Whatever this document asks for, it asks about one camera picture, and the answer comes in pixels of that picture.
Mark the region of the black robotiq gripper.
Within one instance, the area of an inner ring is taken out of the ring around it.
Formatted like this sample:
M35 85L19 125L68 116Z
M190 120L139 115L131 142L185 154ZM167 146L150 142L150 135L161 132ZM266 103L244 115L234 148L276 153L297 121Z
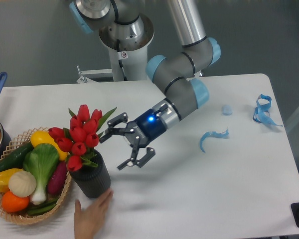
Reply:
M136 137L138 136L138 148L145 148L153 140L166 132L166 126L160 115L161 112L149 109L135 120L128 122L127 113L121 113L107 122L108 128L100 137L99 142L105 142L112 135L120 135L124 136L129 142L130 146L133 147L137 141ZM120 123L127 123L127 125L125 128L116 128L116 126ZM117 166L118 170L122 170L127 166L137 166L142 168L150 159L155 156L155 150L151 147L147 147L145 155L142 158L137 159L139 152L138 148L133 149L130 158Z

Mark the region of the bare human hand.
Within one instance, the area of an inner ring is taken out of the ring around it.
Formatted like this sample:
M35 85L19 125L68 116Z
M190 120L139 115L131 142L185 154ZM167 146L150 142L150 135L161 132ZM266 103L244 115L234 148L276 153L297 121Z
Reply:
M106 213L113 198L113 193L111 188L108 189L84 210L81 208L80 201L75 200L75 239L93 239L99 232L105 223Z

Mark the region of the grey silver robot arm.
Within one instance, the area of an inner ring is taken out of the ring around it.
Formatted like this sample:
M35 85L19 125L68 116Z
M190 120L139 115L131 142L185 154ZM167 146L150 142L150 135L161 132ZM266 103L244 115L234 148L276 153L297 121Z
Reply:
M149 144L209 99L206 86L195 74L215 63L219 44L207 37L196 4L192 0L169 0L169 12L182 45L182 52L167 59L148 59L148 45L154 36L151 20L134 0L73 0L69 8L85 33L97 31L108 49L114 81L150 80L164 99L137 117L123 113L108 121L100 138L123 136L130 144L129 159L118 166L143 167L155 154Z

